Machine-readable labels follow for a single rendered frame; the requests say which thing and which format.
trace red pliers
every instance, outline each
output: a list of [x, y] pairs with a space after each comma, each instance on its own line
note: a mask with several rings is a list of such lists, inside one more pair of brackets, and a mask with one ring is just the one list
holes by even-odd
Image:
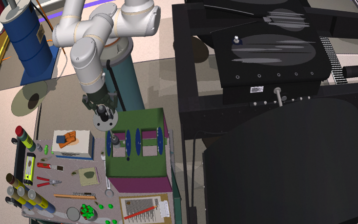
[[60, 180], [55, 180], [55, 179], [45, 179], [45, 178], [40, 178], [40, 177], [37, 177], [37, 179], [44, 180], [44, 181], [48, 181], [48, 183], [40, 183], [40, 184], [37, 184], [37, 187], [42, 187], [42, 186], [49, 185], [49, 184], [61, 183]]

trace concrete floor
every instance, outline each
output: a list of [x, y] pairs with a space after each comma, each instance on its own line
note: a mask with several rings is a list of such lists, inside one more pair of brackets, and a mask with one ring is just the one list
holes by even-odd
[[[119, 8], [124, 0], [113, 1]], [[184, 3], [183, 0], [154, 0], [155, 5], [161, 7], [161, 23], [158, 32], [152, 37], [135, 37], [132, 59], [136, 70], [136, 76], [139, 82], [143, 102], [146, 109], [164, 108], [166, 121], [169, 129], [173, 129], [174, 147], [175, 147], [175, 170], [176, 179], [182, 196], [182, 219], [187, 223], [184, 194], [184, 172], [183, 156], [180, 135], [180, 121], [177, 106], [177, 87], [176, 87], [176, 70], [174, 61], [173, 43], [173, 25], [172, 25], [172, 4]], [[351, 0], [310, 0], [311, 7], [336, 9], [343, 11], [356, 12], [354, 3]], [[93, 9], [97, 6], [84, 9], [82, 18], [88, 18]], [[61, 8], [53, 9], [47, 15], [62, 11]], [[51, 19], [51, 23], [57, 24], [60, 17]], [[51, 39], [51, 31], [47, 29], [47, 23], [42, 22], [45, 27], [47, 40]], [[331, 43], [338, 54], [337, 57], [342, 66], [358, 65], [358, 40], [335, 39], [331, 38]], [[70, 63], [70, 48], [64, 48], [68, 56], [66, 58], [60, 51], [52, 80], [48, 80], [48, 94], [42, 103], [41, 124], [39, 126], [38, 139], [50, 139], [51, 130], [58, 130], [62, 125], [54, 121], [54, 116], [61, 115], [69, 117], [70, 111], [77, 109], [81, 102], [76, 105], [59, 106], [58, 102], [62, 99], [73, 100], [76, 97], [67, 96], [65, 93], [77, 92], [79, 98], [82, 95], [75, 71]], [[196, 65], [198, 90], [200, 95], [212, 95], [222, 93], [217, 70], [215, 68], [214, 51], [210, 50], [210, 57], [203, 63]], [[12, 205], [4, 202], [7, 196], [5, 176], [7, 173], [14, 171], [15, 146], [10, 139], [16, 137], [14, 130], [16, 126], [21, 125], [32, 138], [36, 136], [36, 123], [38, 109], [22, 117], [16, 117], [11, 112], [11, 104], [16, 94], [22, 89], [20, 79], [24, 68], [18, 60], [14, 49], [10, 46], [5, 58], [12, 56], [10, 59], [3, 61], [0, 69], [0, 150], [5, 150], [0, 154], [0, 223], [9, 224], [26, 224], [28, 218], [21, 215], [21, 211]], [[358, 78], [348, 80], [349, 83], [358, 82]], [[83, 120], [88, 130], [91, 130], [93, 124], [91, 118]], [[78, 130], [75, 122], [66, 120], [68, 126], [66, 130]], [[195, 183], [194, 183], [194, 205], [198, 211], [198, 223], [205, 224], [205, 199], [203, 191], [203, 168], [201, 165], [202, 152], [206, 149], [205, 145], [199, 139], [196, 142], [195, 153]], [[187, 153], [187, 172], [189, 178], [189, 189], [191, 187], [191, 162], [192, 161], [192, 141], [186, 141]]]

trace white box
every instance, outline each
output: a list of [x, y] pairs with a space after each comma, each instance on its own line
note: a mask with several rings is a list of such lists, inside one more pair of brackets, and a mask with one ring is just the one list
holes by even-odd
[[52, 151], [57, 158], [93, 160], [95, 138], [90, 131], [75, 131], [77, 141], [60, 148], [56, 143], [58, 135], [65, 135], [72, 131], [55, 131], [53, 134]]

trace teal cylindrical pedestal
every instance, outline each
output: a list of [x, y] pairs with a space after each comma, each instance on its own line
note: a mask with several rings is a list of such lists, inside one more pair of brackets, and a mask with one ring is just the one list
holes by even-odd
[[[114, 77], [117, 81], [126, 111], [144, 110], [145, 107], [140, 93], [139, 83], [137, 82], [132, 56], [129, 55], [122, 63], [111, 67], [111, 69], [114, 72]], [[105, 72], [105, 85], [108, 91], [114, 92], [115, 87], [110, 72], [107, 68], [103, 68], [103, 71]], [[119, 100], [116, 110], [118, 112], [123, 111]]]

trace tool table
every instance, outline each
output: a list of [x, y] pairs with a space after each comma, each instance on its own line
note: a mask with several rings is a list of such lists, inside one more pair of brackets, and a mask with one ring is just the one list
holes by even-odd
[[[147, 195], [158, 195], [162, 193], [119, 193], [114, 185], [110, 184], [111, 190], [114, 192], [114, 196], [112, 198], [108, 198], [105, 195], [106, 186], [106, 178], [105, 178], [105, 163], [102, 161], [101, 152], [105, 150], [105, 139], [104, 138], [95, 138], [94, 145], [94, 155], [93, 160], [72, 160], [72, 159], [63, 159], [57, 158], [54, 154], [51, 154], [50, 147], [52, 146], [52, 140], [34, 140], [35, 144], [40, 144], [42, 148], [45, 148], [45, 145], [49, 146], [49, 152], [47, 155], [44, 154], [44, 150], [39, 152], [38, 150], [33, 151], [36, 155], [35, 162], [49, 163], [52, 165], [64, 166], [64, 171], [58, 171], [54, 169], [44, 169], [35, 166], [34, 168], [34, 179], [33, 185], [26, 185], [29, 189], [35, 190], [38, 194], [44, 197], [49, 203], [55, 206], [56, 212], [51, 214], [45, 210], [39, 211], [37, 208], [29, 211], [25, 206], [22, 207], [22, 215], [27, 218], [49, 221], [49, 222], [57, 222], [62, 224], [78, 224], [78, 223], [91, 223], [85, 220], [82, 216], [76, 222], [68, 219], [66, 215], [66, 211], [70, 207], [75, 207], [80, 210], [82, 204], [91, 205], [98, 213], [98, 218], [95, 220], [95, 223], [103, 224], [106, 220], [109, 220], [112, 223], [112, 220], [116, 220], [118, 224], [122, 224], [123, 216], [121, 213], [121, 206], [119, 202], [119, 197], [133, 197], [133, 196], [147, 196]], [[172, 185], [172, 175], [171, 175], [171, 153], [166, 153], [167, 159], [167, 171], [168, 178]], [[99, 176], [100, 184], [90, 185], [90, 186], [81, 186], [80, 178], [79, 178], [79, 169], [96, 167], [97, 174]], [[44, 182], [42, 180], [38, 180], [36, 177], [43, 177], [47, 179], [56, 179], [60, 180], [61, 183], [56, 185], [47, 185], [42, 187], [37, 187], [37, 184]], [[78, 193], [94, 193], [96, 200], [85, 200], [85, 199], [68, 199], [68, 198], [56, 198], [54, 194], [62, 194], [62, 195], [72, 195], [73, 192]], [[173, 192], [166, 192], [168, 195], [168, 203], [170, 209], [170, 217], [172, 220], [172, 224], [175, 224], [175, 212], [174, 212], [174, 198]], [[104, 206], [104, 209], [100, 209], [98, 205], [101, 204]]]

